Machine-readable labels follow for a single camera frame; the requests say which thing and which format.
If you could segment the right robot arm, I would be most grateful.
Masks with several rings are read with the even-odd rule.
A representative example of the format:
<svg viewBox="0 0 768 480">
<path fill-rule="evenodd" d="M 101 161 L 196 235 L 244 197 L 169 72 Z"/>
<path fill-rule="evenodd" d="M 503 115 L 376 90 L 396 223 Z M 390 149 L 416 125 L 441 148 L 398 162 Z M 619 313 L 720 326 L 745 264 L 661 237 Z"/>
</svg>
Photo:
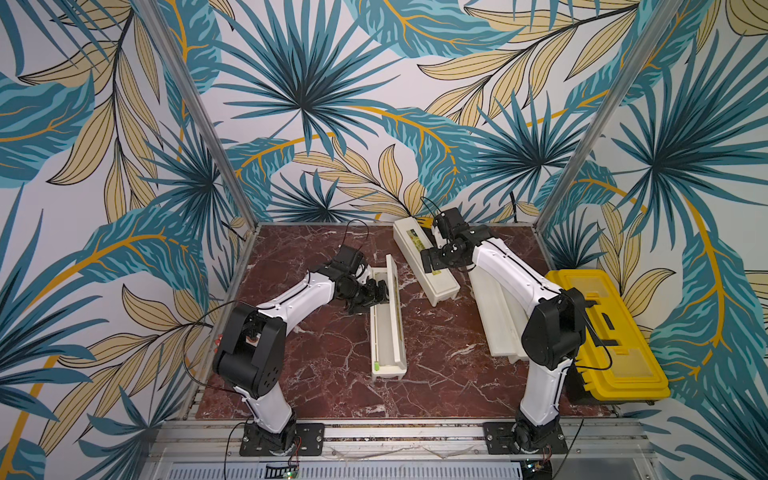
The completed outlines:
<svg viewBox="0 0 768 480">
<path fill-rule="evenodd" d="M 521 335 L 529 359 L 520 421 L 544 427 L 559 418 L 565 377 L 586 340 L 589 303 L 577 289 L 565 290 L 528 266 L 486 226 L 442 216 L 432 227 L 435 247 L 421 252 L 427 272 L 473 266 L 497 281 L 523 307 Z"/>
</svg>

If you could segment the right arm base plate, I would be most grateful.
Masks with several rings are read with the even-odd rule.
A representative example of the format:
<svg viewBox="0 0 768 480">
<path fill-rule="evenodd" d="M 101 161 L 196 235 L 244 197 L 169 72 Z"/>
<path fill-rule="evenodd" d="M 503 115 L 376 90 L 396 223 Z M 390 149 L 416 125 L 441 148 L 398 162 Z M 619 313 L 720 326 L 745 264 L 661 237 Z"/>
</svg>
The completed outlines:
<svg viewBox="0 0 768 480">
<path fill-rule="evenodd" d="M 490 455 L 565 454 L 565 436 L 556 421 L 544 426 L 531 426 L 515 421 L 485 422 L 483 437 Z"/>
</svg>

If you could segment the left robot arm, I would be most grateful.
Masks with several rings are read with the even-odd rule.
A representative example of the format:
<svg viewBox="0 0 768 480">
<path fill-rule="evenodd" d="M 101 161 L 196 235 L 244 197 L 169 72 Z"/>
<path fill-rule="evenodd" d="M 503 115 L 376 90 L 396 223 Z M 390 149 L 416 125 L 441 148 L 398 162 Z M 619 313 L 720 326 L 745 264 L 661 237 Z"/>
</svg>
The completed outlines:
<svg viewBox="0 0 768 480">
<path fill-rule="evenodd" d="M 281 295 L 255 307 L 237 303 L 218 340 L 212 370 L 241 396 L 261 430 L 282 434 L 295 421 L 279 386 L 287 335 L 334 300 L 342 301 L 348 313 L 360 314 L 386 304 L 389 293 L 388 282 L 374 278 L 363 253 L 342 245 Z"/>
</svg>

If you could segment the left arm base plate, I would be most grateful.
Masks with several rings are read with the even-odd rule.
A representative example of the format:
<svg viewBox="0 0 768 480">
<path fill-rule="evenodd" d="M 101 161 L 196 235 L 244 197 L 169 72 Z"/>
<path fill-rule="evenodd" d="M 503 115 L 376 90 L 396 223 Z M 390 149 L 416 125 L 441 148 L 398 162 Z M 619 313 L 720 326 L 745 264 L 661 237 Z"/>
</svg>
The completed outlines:
<svg viewBox="0 0 768 480">
<path fill-rule="evenodd" d="M 317 457 L 322 454 L 325 440 L 323 423 L 288 424 L 281 433 L 271 433 L 256 424 L 245 426 L 239 455 L 242 457 L 272 457 L 298 454 Z"/>
</svg>

